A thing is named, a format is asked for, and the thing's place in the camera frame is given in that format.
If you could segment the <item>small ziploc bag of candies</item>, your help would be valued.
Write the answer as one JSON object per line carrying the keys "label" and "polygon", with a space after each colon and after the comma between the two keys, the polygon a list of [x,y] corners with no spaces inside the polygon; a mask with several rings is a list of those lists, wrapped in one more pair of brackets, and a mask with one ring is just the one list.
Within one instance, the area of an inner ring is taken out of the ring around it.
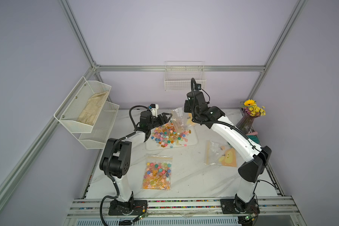
{"label": "small ziploc bag of candies", "polygon": [[208,140],[205,146],[204,164],[237,167],[236,150],[229,144],[224,145]]}

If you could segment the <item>large ziploc bag of candies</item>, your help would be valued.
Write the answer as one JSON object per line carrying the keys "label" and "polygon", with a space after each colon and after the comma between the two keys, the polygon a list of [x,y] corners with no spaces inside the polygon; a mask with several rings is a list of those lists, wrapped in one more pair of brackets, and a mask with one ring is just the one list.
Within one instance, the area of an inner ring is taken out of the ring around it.
{"label": "large ziploc bag of candies", "polygon": [[142,189],[171,190],[172,156],[147,155]]}

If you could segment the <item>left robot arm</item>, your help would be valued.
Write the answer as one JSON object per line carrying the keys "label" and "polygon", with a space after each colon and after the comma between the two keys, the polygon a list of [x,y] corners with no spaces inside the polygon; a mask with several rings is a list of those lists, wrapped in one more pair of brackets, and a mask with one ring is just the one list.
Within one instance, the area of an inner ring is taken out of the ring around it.
{"label": "left robot arm", "polygon": [[118,202],[127,203],[133,198],[129,186],[127,172],[131,163],[132,149],[145,143],[151,135],[151,130],[170,122],[171,113],[159,114],[158,105],[136,105],[129,109],[129,117],[134,131],[122,138],[110,138],[104,147],[99,168],[113,183],[116,195],[108,196]]}

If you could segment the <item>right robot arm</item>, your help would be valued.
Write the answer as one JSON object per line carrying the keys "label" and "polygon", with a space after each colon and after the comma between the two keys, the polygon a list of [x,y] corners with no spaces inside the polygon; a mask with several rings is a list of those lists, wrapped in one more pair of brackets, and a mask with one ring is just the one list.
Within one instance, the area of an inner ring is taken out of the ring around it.
{"label": "right robot arm", "polygon": [[221,109],[209,107],[204,94],[199,90],[187,93],[184,111],[192,115],[194,123],[205,125],[219,134],[243,158],[244,163],[238,168],[241,182],[235,200],[242,205],[249,204],[254,198],[258,178],[264,172],[272,150],[249,139]]}

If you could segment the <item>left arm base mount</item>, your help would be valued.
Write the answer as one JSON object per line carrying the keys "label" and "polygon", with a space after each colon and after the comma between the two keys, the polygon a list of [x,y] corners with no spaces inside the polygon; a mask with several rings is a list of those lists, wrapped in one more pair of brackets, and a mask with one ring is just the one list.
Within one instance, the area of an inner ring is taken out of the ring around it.
{"label": "left arm base mount", "polygon": [[137,216],[145,213],[148,208],[147,200],[135,200],[130,197],[127,202],[120,202],[117,199],[110,202],[109,216]]}

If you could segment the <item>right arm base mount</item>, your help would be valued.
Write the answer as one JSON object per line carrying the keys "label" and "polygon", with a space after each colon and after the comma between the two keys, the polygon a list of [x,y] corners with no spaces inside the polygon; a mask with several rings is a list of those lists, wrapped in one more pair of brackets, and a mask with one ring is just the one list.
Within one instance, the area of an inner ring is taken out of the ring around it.
{"label": "right arm base mount", "polygon": [[259,214],[259,205],[255,194],[250,197],[249,202],[244,202],[237,195],[234,198],[220,199],[223,214]]}

